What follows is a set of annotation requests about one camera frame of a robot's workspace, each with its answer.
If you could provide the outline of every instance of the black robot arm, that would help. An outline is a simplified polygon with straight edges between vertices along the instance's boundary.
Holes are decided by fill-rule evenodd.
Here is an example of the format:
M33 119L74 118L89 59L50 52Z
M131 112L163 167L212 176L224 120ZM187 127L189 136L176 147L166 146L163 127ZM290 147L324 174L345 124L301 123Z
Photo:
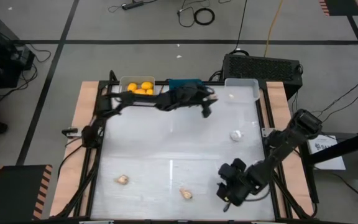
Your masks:
M321 121L306 110L297 111L283 131L273 131L264 144L271 149L264 161L246 165L235 159L231 165L223 164L218 171L226 184L220 183L218 197L235 206L240 206L249 194L256 195L273 178L274 168L296 147L308 139L314 139L321 132Z

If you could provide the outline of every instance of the blue object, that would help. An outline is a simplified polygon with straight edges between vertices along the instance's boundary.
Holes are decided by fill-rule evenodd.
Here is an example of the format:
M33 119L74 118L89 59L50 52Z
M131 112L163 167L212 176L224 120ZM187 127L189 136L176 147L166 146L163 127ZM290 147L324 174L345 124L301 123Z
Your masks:
M201 81L198 78L192 78L192 79L169 79L168 83L169 83L169 89L173 90L175 88L181 87L182 85L184 85L186 83L197 83L197 84L202 85L203 81Z

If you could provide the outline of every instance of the wooden board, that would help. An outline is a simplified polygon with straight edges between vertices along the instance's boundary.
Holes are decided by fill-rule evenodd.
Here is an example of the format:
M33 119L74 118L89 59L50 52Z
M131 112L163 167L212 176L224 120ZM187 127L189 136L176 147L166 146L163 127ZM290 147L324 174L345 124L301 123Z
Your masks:
M268 95L272 107L273 119L277 129L285 129L289 120L291 119L290 110L288 107L287 98L285 95L283 83L270 82L267 83ZM98 82L83 82L78 96L77 106L73 119L73 126L83 127L89 124L92 118L94 102L98 92ZM266 110L263 99L262 112L264 112L264 121L267 121ZM80 141L69 145L66 148L65 156L71 153L81 144ZM78 188L80 175L83 167L85 157L85 149L78 151L72 158L66 161L63 166L60 178L58 180L55 197L52 204L50 215L59 213ZM292 193L295 200L302 206L305 212L309 215L313 213L313 207L309 196L308 187L306 184L305 174L301 159L295 154L288 156L283 162L283 169L288 190ZM279 209L282 217L285 217L285 208L283 206L282 194L277 189ZM81 206L81 215L85 214L86 203L88 201L88 191L85 193L83 204Z

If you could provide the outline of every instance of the yellow cable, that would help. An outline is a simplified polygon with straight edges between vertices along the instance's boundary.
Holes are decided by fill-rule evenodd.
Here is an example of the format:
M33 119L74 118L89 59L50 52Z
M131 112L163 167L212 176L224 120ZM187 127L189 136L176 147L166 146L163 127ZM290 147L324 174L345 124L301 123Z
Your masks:
M270 25L270 29L268 30L268 35L267 35L267 41L266 41L266 48L265 48L264 57L266 57L266 55L267 55L267 49L269 48L270 34L272 33L273 26L274 26L274 24L276 23L276 20L277 20L277 17L278 17L278 13L280 13L281 6L283 5L283 2L284 2L284 0L281 0L281 1L280 1L280 5L278 6L278 9L277 9L276 15L274 16L272 25Z

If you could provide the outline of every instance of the wooden table frame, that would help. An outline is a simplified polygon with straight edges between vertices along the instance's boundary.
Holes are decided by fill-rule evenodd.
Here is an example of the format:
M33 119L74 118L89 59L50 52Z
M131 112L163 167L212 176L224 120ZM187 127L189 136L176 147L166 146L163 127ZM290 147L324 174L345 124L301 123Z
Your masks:
M161 85L165 82L161 82L161 84L158 83L160 82L156 82L156 85ZM102 94L102 89L107 84L108 82L106 81L82 83L72 126L83 127L90 123L93 118L95 101L97 97ZM222 85L222 83L216 82L207 83L207 85L217 84ZM266 85L261 84L260 86L262 89L261 97L256 104L258 112L260 112L258 116L261 128L285 129L291 119L291 114L288 108L283 83L268 82ZM81 141L75 141L67 146L65 157L80 145ZM87 172L93 165L95 155L100 153L101 148L83 148L66 161L65 165L62 167L60 178L58 180L50 212L51 216L59 213L72 198L73 194L78 189L80 181L86 176ZM283 174L283 179L285 179L287 188L294 196L298 204L307 214L311 215L313 213L313 207L301 159L296 154L289 155L282 162L282 167L278 168L278 172ZM95 185L96 178L88 186L86 192L83 194L81 203L76 206L74 211L72 211L71 216L74 214L75 216L90 215ZM291 218L293 212L284 200L281 192L277 189L277 187L273 187L272 184L271 189L275 217Z

